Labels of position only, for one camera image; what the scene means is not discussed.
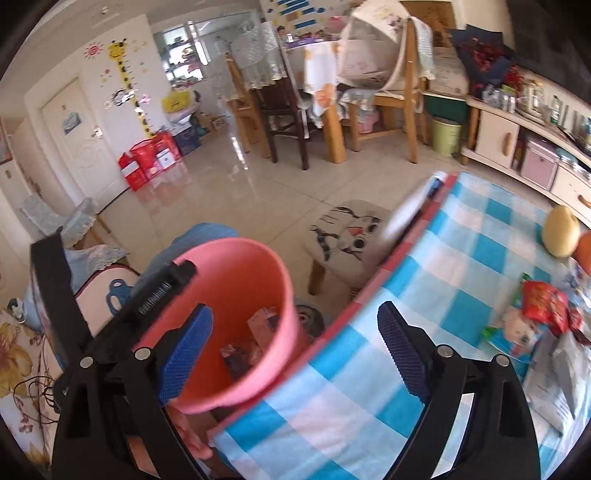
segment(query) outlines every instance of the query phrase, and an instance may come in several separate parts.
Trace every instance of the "drawer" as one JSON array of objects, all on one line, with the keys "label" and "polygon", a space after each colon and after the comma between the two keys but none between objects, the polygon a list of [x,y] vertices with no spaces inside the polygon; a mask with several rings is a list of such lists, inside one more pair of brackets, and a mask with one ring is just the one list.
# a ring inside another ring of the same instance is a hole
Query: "drawer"
[{"label": "drawer", "polygon": [[565,168],[559,167],[556,172],[554,185],[552,185],[550,191],[564,203],[583,215],[587,220],[591,221],[591,208],[584,204],[584,202],[591,202],[591,187],[583,180]]},{"label": "drawer", "polygon": [[476,153],[505,168],[511,168],[518,133],[519,125],[494,113],[482,112]]}]

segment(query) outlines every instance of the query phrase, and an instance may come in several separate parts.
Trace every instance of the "yellow plastic bag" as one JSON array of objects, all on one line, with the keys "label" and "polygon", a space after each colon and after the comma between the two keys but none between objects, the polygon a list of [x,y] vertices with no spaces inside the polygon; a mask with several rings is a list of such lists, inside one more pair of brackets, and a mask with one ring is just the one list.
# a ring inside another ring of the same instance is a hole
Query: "yellow plastic bag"
[{"label": "yellow plastic bag", "polygon": [[191,91],[173,90],[170,95],[162,99],[162,110],[166,113],[174,113],[184,110],[191,105]]}]

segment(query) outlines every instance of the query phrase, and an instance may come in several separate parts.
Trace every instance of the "wooden board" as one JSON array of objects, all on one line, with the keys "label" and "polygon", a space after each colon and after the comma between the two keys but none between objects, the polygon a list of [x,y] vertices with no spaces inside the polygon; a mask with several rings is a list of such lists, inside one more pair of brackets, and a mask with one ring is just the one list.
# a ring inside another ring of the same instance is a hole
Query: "wooden board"
[{"label": "wooden board", "polygon": [[431,27],[434,47],[452,48],[446,32],[448,28],[456,28],[451,2],[407,0],[401,3],[412,16],[419,18]]}]

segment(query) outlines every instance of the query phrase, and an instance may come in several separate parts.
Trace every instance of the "yellow fruit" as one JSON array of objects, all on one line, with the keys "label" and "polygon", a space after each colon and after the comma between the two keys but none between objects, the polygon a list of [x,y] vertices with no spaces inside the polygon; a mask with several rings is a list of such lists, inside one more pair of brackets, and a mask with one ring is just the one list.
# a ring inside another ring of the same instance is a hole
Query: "yellow fruit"
[{"label": "yellow fruit", "polygon": [[579,243],[579,221],[567,206],[555,207],[546,217],[542,229],[544,246],[555,257],[569,257]]}]

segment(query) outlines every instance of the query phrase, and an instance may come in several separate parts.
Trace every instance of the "pink bucket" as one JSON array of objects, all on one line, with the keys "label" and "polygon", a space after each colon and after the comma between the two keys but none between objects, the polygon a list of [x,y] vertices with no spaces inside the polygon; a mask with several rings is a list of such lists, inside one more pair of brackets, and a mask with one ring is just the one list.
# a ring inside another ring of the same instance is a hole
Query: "pink bucket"
[{"label": "pink bucket", "polygon": [[[166,331],[181,326],[197,303],[204,303],[213,311],[213,332],[180,396],[170,405],[196,414],[241,404],[263,392],[309,344],[294,307],[289,273],[273,250],[246,238],[199,245],[175,262],[183,260],[196,265],[196,277],[136,348],[153,347]],[[247,321],[263,307],[280,313],[277,331],[259,363],[236,381],[220,348],[252,339]]]}]

